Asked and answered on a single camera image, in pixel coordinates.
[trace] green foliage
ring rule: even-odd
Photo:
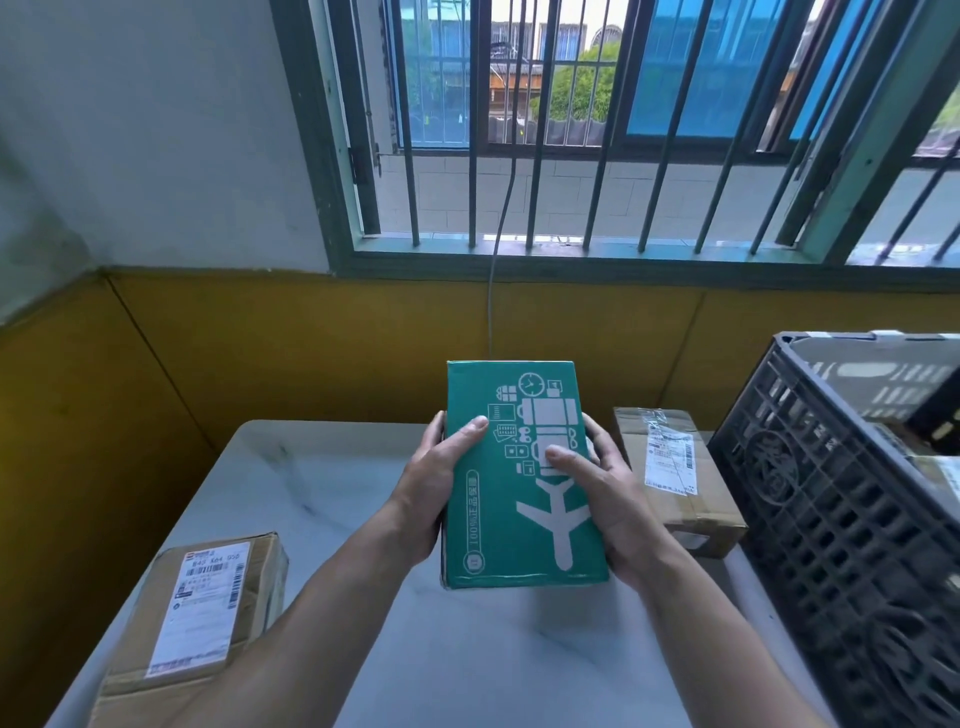
[[[599,48],[590,48],[580,54],[580,61],[596,61]],[[620,41],[604,43],[601,61],[616,61],[620,55]],[[577,121],[587,119],[590,106],[590,94],[593,92],[593,80],[597,69],[589,66],[577,67],[576,85],[573,80],[573,66],[555,66],[553,84],[550,89],[550,118],[565,121],[567,109],[570,108],[570,118]],[[593,99],[594,121],[606,121],[610,112],[610,97],[613,92],[613,66],[600,69],[600,78],[597,81],[597,92]],[[570,102],[570,88],[573,86],[573,101]],[[530,102],[531,117],[538,118],[540,113],[540,97]]]
[[[950,94],[943,110],[940,112],[940,115],[937,116],[937,120],[933,122],[933,128],[955,129],[958,121],[960,121],[960,88],[957,88]]]

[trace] cable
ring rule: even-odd
[[[523,31],[527,21],[527,0],[520,0],[520,25],[518,27],[519,40],[516,42],[516,75],[514,76],[514,119],[513,133],[510,142],[510,182],[507,184],[507,196],[503,200],[503,212],[500,213],[500,223],[496,226],[496,239],[493,241],[493,255],[490,258],[490,277],[487,280],[487,358],[493,359],[493,273],[496,271],[496,256],[500,252],[500,236],[503,234],[503,225],[507,221],[507,207],[510,197],[514,193],[516,180],[516,111],[520,100],[520,69],[523,65]],[[510,63],[507,62],[507,78],[510,78]]]

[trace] cardboard box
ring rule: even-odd
[[[587,496],[546,461],[550,445],[586,456],[573,363],[447,363],[447,432],[490,418],[454,471],[441,581],[450,589],[576,585],[610,578]]]
[[[283,611],[276,533],[178,546],[154,560],[89,728],[161,728]]]
[[[667,530],[696,556],[726,556],[747,524],[690,416],[676,409],[613,412],[630,465]]]
[[[868,422],[934,487],[960,500],[960,456],[937,454],[927,441],[897,420]]]

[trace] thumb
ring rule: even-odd
[[[443,442],[434,448],[434,451],[451,467],[462,458],[467,450],[483,440],[487,434],[487,425],[490,421],[480,415],[474,417],[466,425],[458,429]]]
[[[551,445],[546,449],[546,459],[561,473],[572,477],[577,485],[587,491],[588,496],[606,488],[607,472],[573,450]]]

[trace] barcode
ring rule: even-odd
[[[230,590],[230,601],[227,605],[228,609],[233,609],[237,605],[237,600],[240,598],[240,585],[243,584],[243,564],[240,564],[237,567],[237,571],[233,574],[233,589]]]
[[[193,569],[186,570],[185,576],[196,576],[201,573],[213,573],[214,571],[222,571],[227,568],[227,564],[210,564],[207,567],[194,567]]]

